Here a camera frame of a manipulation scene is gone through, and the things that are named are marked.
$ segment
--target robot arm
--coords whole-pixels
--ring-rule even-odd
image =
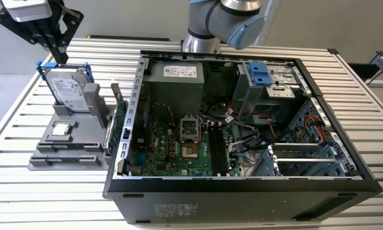
[[[245,49],[259,36],[259,0],[190,0],[189,34],[182,51],[220,53],[221,40]]]
[[[62,0],[1,0],[0,24],[31,44],[48,49],[59,64],[68,61],[66,47],[84,14],[65,7]],[[61,33],[60,20],[66,25]]]
[[[31,44],[48,49],[59,64],[68,61],[66,47],[84,14],[62,0],[1,0],[0,24]],[[189,34],[182,51],[220,53],[220,43],[245,49],[257,39],[265,19],[259,0],[190,0]],[[61,33],[60,20],[68,30]]]

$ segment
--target case label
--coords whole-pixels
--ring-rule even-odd
[[[197,67],[165,66],[164,77],[197,78]]]
[[[52,82],[64,105],[74,112],[86,112],[89,108],[78,82],[64,78],[55,78]]]
[[[198,204],[154,204],[157,217],[194,217]]]

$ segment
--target aluminum table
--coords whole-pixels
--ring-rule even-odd
[[[116,103],[109,87],[112,80],[120,82],[122,94],[129,97],[141,49],[180,51],[180,43],[104,39],[74,39],[70,43],[69,63],[90,63],[106,103]],[[383,104],[341,55],[327,49],[263,46],[240,51],[224,46],[222,53],[301,58],[383,187]],[[383,193],[321,223],[128,225],[114,203],[102,199],[106,171],[31,172],[25,167],[53,114],[53,102],[48,87],[36,74],[0,123],[0,230],[383,230]]]

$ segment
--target small chip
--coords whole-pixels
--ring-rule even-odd
[[[166,165],[165,165],[165,164],[158,164],[158,165],[156,166],[156,169],[157,169],[158,171],[166,171]]]
[[[198,147],[196,144],[182,144],[181,146],[181,156],[184,158],[197,158],[198,157]]]

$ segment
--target green circuit board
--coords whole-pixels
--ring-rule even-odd
[[[180,128],[168,134],[168,123],[152,124],[150,146],[142,176],[213,176],[208,126],[202,125],[198,143],[180,142]],[[224,136],[230,137],[232,127],[225,126]],[[240,176],[240,164],[230,170],[230,176]]]

